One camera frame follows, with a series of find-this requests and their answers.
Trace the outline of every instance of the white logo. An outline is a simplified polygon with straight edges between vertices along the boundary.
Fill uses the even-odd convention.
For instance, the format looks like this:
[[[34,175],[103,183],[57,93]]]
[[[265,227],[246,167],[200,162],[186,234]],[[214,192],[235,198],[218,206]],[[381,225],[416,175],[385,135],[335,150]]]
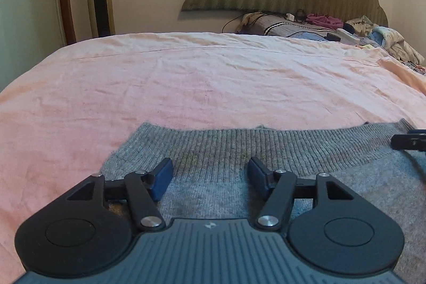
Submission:
[[[213,222],[210,222],[210,223],[208,223],[208,224],[205,224],[204,226],[205,226],[206,228],[208,228],[208,229],[212,230],[213,228],[215,228],[215,227],[217,226],[217,224],[215,224],[215,223],[213,223]]]

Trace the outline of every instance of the knit fabric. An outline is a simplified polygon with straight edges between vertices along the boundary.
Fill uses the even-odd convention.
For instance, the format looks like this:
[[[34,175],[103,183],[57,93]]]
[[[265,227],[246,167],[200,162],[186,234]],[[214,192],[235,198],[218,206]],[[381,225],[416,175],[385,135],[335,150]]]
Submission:
[[[174,178],[158,208],[167,222],[184,218],[254,218],[264,202],[247,181],[245,167],[256,155],[269,169],[298,177],[329,172],[396,220],[405,234],[396,272],[409,283],[426,281],[426,158],[393,151],[392,135],[405,121],[337,130],[174,130],[142,124],[104,163],[107,180],[136,170],[151,171],[171,158]],[[297,200],[292,217],[312,201]]]

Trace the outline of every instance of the pink bedsheet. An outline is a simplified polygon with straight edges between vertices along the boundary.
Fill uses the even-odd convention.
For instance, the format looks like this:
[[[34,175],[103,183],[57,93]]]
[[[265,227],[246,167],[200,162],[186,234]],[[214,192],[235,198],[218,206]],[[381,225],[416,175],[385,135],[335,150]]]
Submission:
[[[382,49],[232,34],[132,34],[55,52],[0,93],[0,283],[19,224],[142,123],[179,129],[426,127],[426,77]]]

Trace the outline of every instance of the purple cloth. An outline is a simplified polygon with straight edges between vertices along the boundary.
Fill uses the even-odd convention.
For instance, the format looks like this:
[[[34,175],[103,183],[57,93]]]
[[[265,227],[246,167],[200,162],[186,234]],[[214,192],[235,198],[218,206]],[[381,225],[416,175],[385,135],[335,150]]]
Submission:
[[[336,19],[335,17],[328,15],[309,14],[306,22],[334,30],[337,28],[343,28],[343,22],[341,19]]]

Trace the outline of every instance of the silver screw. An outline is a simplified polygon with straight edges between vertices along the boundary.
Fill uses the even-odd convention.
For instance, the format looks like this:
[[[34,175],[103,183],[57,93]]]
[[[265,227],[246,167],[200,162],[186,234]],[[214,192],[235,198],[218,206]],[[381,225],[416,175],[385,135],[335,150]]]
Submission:
[[[257,222],[264,227],[273,227],[278,224],[278,218],[273,215],[263,215],[258,218]]]
[[[141,224],[145,227],[158,227],[161,225],[161,222],[162,220],[154,215],[150,215],[141,219]]]

